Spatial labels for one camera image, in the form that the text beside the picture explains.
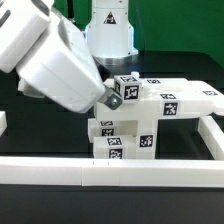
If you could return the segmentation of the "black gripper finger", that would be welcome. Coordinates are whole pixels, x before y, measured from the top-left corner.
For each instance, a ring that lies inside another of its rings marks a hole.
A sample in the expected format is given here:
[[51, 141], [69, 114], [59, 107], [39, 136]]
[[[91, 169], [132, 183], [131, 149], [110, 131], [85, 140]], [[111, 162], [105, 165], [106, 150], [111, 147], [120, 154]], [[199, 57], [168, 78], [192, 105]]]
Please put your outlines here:
[[101, 79], [107, 80], [111, 76], [111, 72], [96, 57], [94, 57], [94, 62], [99, 71]]
[[122, 97], [113, 88], [106, 86], [105, 93], [99, 99], [99, 102], [111, 110], [116, 110], [122, 104]]

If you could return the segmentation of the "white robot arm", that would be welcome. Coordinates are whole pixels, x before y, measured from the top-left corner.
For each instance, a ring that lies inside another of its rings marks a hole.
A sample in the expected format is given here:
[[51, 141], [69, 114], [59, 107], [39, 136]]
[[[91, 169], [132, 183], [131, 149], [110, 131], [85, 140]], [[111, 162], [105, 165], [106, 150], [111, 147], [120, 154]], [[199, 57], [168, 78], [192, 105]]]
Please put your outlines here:
[[16, 71], [18, 90], [87, 112], [102, 103], [112, 110], [121, 96], [101, 78], [81, 31], [53, 7], [54, 0], [0, 0], [0, 71]]

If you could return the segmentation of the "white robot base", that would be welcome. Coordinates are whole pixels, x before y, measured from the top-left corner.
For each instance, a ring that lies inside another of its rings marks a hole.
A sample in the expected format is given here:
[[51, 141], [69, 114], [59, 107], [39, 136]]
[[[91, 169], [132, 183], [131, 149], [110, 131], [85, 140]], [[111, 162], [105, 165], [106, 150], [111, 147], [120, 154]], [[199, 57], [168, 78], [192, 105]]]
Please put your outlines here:
[[128, 9], [129, 0], [92, 0], [92, 18], [85, 28], [86, 41], [91, 53], [104, 65], [137, 60]]

